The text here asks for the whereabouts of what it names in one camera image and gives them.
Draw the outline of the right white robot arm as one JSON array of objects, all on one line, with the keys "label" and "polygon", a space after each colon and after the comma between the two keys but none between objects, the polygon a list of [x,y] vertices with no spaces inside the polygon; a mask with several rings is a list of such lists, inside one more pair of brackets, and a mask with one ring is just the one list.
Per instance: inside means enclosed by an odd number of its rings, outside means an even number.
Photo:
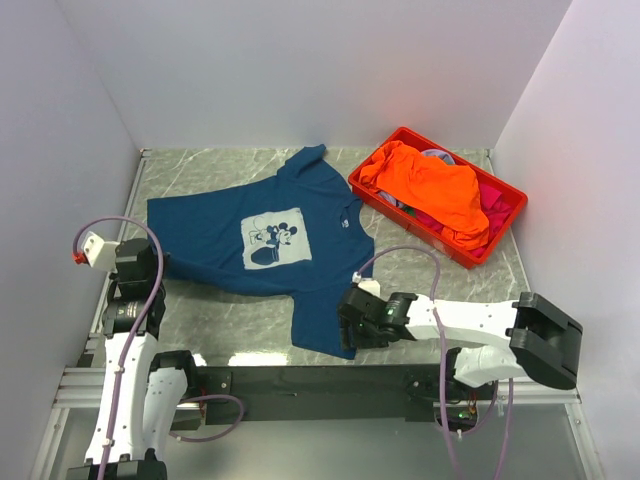
[{"label": "right white robot arm", "polygon": [[537,293],[497,303],[378,293],[374,282],[352,286],[337,308],[344,344],[370,364],[443,367],[439,387],[452,399],[509,378],[577,385],[583,327]]}]

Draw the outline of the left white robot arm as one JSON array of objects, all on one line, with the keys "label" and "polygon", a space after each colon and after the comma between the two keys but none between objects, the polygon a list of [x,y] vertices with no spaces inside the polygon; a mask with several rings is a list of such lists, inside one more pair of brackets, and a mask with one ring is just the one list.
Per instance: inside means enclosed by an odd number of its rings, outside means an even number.
[{"label": "left white robot arm", "polygon": [[165,479],[164,450],[179,402],[200,378],[187,350],[161,353],[163,267],[149,240],[116,242],[89,233],[78,261],[109,274],[102,314],[105,375],[98,419],[80,467],[69,479]]}]

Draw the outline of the blue mickey t shirt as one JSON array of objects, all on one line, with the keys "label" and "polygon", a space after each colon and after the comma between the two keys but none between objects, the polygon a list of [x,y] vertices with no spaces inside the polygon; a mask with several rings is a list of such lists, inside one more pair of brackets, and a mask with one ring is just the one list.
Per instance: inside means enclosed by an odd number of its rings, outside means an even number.
[{"label": "blue mickey t shirt", "polygon": [[251,296],[294,301],[294,346],[352,360],[338,304],[374,254],[360,223],[362,200],[304,147],[260,181],[147,202],[147,224],[169,253],[169,276]]}]

